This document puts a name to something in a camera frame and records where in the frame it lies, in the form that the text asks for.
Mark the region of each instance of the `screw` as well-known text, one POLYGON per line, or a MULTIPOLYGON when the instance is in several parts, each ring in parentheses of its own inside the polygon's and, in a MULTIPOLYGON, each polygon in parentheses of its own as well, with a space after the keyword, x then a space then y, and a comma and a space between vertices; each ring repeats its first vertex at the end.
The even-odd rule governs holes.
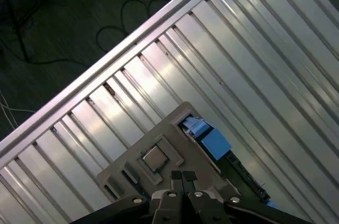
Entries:
POLYGON ((139 204, 142 202, 142 199, 133 199, 133 203, 139 204))
POLYGON ((233 196, 230 200, 233 203, 239 203, 240 202, 240 198, 237 198, 236 196, 233 196))
POLYGON ((195 196, 197 196, 197 197, 201 197, 201 196, 203 196, 203 194, 202 194, 202 192, 201 192, 201 191, 197 191, 197 192, 195 192, 195 193, 194 193, 194 195, 195 195, 195 196))

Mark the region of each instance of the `blue plastic part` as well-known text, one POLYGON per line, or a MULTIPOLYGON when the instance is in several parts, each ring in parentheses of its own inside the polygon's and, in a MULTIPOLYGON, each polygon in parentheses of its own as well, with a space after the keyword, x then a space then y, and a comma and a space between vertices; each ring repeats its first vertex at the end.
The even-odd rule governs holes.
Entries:
POLYGON ((188 128, 188 130, 193 133, 196 137, 203 134, 210 126, 205 123, 203 120, 194 117, 187 117, 183 124, 188 128))
POLYGON ((201 142, 216 160, 220 159, 225 153, 231 150, 231 145, 217 129, 208 133, 201 142))
POLYGON ((269 207, 276 208, 276 206, 273 204, 273 202, 271 200, 266 205, 268 205, 269 207))

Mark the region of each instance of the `square metal component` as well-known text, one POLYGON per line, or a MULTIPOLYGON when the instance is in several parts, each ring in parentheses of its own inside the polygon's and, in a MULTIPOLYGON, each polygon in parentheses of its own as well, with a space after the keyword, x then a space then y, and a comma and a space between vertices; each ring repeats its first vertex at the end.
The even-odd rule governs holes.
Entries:
POLYGON ((167 161, 167 156, 159 149, 159 147, 155 146, 149 150, 142 159, 154 172, 162 167, 162 165, 167 161))

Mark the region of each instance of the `white cable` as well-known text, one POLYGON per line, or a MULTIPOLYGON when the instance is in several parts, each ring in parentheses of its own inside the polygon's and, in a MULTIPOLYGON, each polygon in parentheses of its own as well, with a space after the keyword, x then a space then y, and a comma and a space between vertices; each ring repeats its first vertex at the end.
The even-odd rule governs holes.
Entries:
POLYGON ((2 111, 4 111, 4 115, 6 116, 7 121, 10 123, 10 125, 11 125, 12 128, 13 128, 13 130, 15 130, 15 127, 14 127, 14 125, 12 124, 12 122, 10 121, 10 119, 8 118, 8 115, 7 115, 7 113, 6 113, 6 111, 5 111, 5 109, 4 109, 3 106, 4 106, 4 105, 1 103, 1 108, 2 108, 2 111))
MULTIPOLYGON (((5 101, 5 104, 6 104, 5 107, 8 107, 8 104, 7 104, 7 101, 6 101, 6 99, 5 99, 5 96, 2 94, 1 90, 0 90, 0 94, 1 94, 2 98, 3 98, 4 101, 5 101)), ((13 118, 15 124, 16 124, 16 126, 18 127, 17 122, 16 122, 16 119, 14 118, 14 116, 13 116, 11 110, 9 110, 9 112, 10 112, 10 114, 11 114, 11 116, 12 116, 12 118, 13 118)))
POLYGON ((5 108, 5 109, 11 110, 11 111, 35 113, 35 111, 33 111, 33 110, 28 110, 28 109, 13 109, 13 108, 11 108, 11 107, 8 107, 8 106, 4 105, 4 104, 1 103, 1 102, 0 102, 0 106, 3 107, 3 108, 5 108))

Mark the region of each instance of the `metal table surface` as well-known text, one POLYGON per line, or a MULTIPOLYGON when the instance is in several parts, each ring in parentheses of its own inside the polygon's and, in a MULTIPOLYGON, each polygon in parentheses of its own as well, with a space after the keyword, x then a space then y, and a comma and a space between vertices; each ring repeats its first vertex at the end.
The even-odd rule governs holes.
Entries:
POLYGON ((338 223, 338 26, 328 0, 172 0, 0 142, 0 222, 109 204, 96 175, 189 101, 278 209, 338 223))

